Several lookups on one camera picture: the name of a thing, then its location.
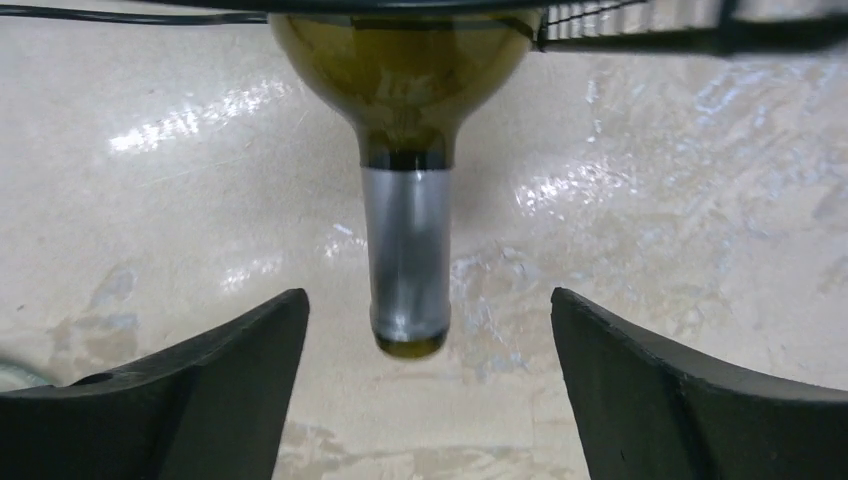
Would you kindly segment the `black wire wine rack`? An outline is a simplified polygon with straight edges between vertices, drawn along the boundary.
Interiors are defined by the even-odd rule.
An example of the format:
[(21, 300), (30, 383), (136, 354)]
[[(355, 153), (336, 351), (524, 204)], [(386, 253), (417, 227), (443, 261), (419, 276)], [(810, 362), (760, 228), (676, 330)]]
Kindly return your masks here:
[[(682, 23), (659, 29), (651, 1), (567, 1), (545, 8), (532, 27), (519, 26), (540, 52), (624, 54), (800, 55), (822, 52), (847, 41), (847, 13), (784, 19), (744, 19), (737, 1), (722, 1), (704, 26)], [(264, 11), (238, 11), (229, 3), (199, 3), (198, 15), (121, 13), (4, 4), (4, 17), (156, 26), (265, 24)]]

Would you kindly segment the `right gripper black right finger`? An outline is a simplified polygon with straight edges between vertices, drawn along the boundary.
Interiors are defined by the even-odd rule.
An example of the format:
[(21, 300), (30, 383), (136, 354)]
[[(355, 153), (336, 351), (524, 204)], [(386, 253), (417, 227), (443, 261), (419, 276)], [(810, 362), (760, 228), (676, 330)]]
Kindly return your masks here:
[(843, 479), (847, 394), (749, 370), (557, 288), (551, 325), (594, 479)]

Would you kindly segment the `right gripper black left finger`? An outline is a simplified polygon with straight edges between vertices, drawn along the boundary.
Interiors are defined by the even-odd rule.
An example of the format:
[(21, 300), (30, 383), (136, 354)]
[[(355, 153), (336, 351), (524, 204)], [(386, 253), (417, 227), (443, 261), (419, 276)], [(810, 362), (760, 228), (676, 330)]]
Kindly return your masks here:
[(63, 387), (1, 396), (5, 479), (268, 479), (309, 318), (292, 289)]

